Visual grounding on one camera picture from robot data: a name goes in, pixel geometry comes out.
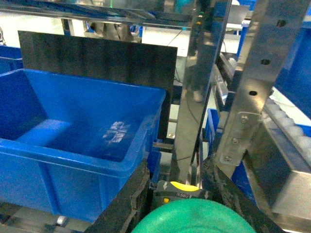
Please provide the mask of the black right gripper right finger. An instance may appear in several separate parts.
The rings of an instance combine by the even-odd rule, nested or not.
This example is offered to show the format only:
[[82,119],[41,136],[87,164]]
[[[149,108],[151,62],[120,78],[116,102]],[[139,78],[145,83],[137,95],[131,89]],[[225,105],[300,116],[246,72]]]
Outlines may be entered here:
[[214,164],[211,156],[202,163],[202,185],[212,192],[212,200],[236,212],[255,232],[284,232]]

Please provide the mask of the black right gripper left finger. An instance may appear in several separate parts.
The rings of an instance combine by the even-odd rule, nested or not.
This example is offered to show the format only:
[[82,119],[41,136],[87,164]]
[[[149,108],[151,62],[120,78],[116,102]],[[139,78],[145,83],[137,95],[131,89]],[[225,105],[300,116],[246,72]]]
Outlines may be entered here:
[[147,160],[143,159],[121,191],[85,232],[131,232],[148,212],[149,185],[150,171]]

